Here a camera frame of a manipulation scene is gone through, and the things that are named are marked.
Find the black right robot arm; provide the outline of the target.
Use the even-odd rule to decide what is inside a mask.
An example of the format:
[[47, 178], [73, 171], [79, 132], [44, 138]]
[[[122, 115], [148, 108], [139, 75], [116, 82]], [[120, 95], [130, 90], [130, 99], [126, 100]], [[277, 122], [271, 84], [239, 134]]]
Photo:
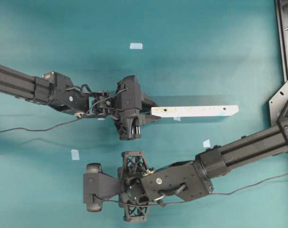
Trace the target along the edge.
[[181, 202], [211, 195], [212, 179], [265, 157], [288, 152], [288, 100], [275, 126], [244, 136], [224, 146], [215, 146], [192, 161], [178, 161], [163, 168], [149, 169], [142, 151], [122, 153], [118, 173], [125, 190], [119, 195], [127, 222], [145, 221], [150, 206], [165, 206], [163, 199], [177, 196]]

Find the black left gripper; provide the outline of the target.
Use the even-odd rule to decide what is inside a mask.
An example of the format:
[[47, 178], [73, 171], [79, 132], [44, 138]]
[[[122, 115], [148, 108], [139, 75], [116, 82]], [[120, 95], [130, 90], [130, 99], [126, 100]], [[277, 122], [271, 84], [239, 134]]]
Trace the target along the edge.
[[118, 131], [120, 140], [140, 139], [139, 126], [136, 120], [139, 118], [139, 125], [146, 125], [159, 120], [161, 117], [139, 112], [151, 112], [152, 107], [159, 107], [145, 92], [141, 92], [141, 104], [132, 108], [123, 109], [117, 104], [113, 105], [111, 118]]

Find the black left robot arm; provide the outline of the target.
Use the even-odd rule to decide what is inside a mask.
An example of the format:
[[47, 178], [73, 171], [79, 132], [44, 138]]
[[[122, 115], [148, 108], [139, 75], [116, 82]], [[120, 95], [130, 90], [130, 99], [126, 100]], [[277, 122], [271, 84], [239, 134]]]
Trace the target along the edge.
[[110, 95], [108, 91], [93, 92], [87, 84], [75, 86], [69, 77], [55, 71], [37, 77], [0, 65], [0, 92], [74, 115], [77, 120], [109, 116], [120, 140], [141, 138], [140, 127], [160, 119], [151, 112], [157, 104], [141, 90], [136, 76], [123, 78]]

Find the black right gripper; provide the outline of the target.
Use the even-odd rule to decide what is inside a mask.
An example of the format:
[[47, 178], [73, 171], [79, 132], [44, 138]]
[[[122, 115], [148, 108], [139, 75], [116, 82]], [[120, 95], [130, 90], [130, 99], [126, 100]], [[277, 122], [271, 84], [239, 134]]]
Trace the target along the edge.
[[126, 222], [144, 222], [147, 220], [149, 200], [140, 178], [149, 169], [148, 163], [143, 151], [125, 151], [121, 156], [118, 178], [122, 180], [124, 192], [119, 195], [119, 207], [124, 209]]

